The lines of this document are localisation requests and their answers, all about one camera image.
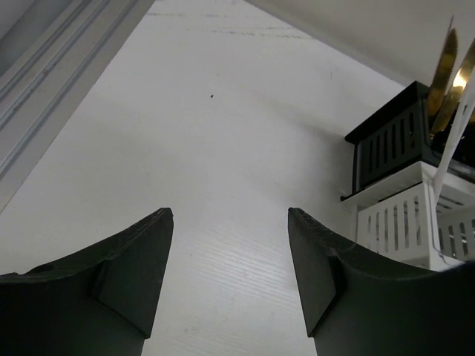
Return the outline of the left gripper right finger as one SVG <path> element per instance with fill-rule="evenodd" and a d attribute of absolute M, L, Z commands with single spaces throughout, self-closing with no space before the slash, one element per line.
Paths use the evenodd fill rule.
<path fill-rule="evenodd" d="M 288 211 L 307 334 L 319 355 L 472 355 L 474 264 L 436 272 L 383 257 Z"/>

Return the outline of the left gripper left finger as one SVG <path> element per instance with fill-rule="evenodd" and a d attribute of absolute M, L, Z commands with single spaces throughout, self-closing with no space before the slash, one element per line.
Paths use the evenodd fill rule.
<path fill-rule="evenodd" d="M 3 355 L 140 355 L 150 338 L 174 229 L 161 208 L 24 274 L 1 276 Z"/>

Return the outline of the gold knife rose handle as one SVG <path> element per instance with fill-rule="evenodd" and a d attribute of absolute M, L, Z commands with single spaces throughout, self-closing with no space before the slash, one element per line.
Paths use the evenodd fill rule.
<path fill-rule="evenodd" d="M 462 64 L 456 71 L 454 77 L 449 79 L 448 87 L 445 92 L 445 99 L 442 106 L 436 115 L 435 121 L 430 128 L 430 136 L 434 137 L 438 132 L 446 129 L 451 117 L 456 110 L 460 99 L 464 93 L 465 86 L 474 71 L 474 41 L 468 48 L 468 52 L 465 54 Z"/>

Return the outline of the white chopstick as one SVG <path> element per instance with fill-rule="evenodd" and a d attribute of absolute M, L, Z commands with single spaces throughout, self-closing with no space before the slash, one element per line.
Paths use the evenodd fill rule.
<path fill-rule="evenodd" d="M 456 115 L 452 124 L 452 128 L 448 135 L 445 149 L 436 174 L 433 177 L 433 192 L 435 201 L 438 202 L 442 191 L 445 174 L 448 171 L 451 159 L 456 148 L 462 139 L 462 135 L 469 123 L 471 115 L 474 111 L 474 75 L 468 80 L 464 93 L 457 108 Z"/>

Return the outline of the gold knife green handle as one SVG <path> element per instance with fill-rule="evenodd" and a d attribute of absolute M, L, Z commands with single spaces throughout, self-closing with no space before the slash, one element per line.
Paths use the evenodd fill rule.
<path fill-rule="evenodd" d="M 456 62 L 458 52 L 458 34 L 452 24 L 449 25 L 447 35 L 440 53 L 439 61 L 433 80 L 427 92 L 427 117 L 429 126 L 432 127 L 436 115 L 438 114 L 445 99 L 445 92 L 448 87 L 449 79 Z"/>

